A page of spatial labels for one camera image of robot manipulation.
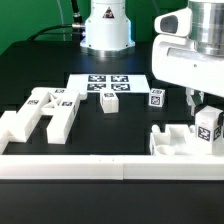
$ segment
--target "paper sheet with markers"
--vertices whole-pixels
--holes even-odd
[[[127,74],[71,74],[67,89],[99,92],[102,88],[122,93],[149,93],[150,88],[145,75]]]

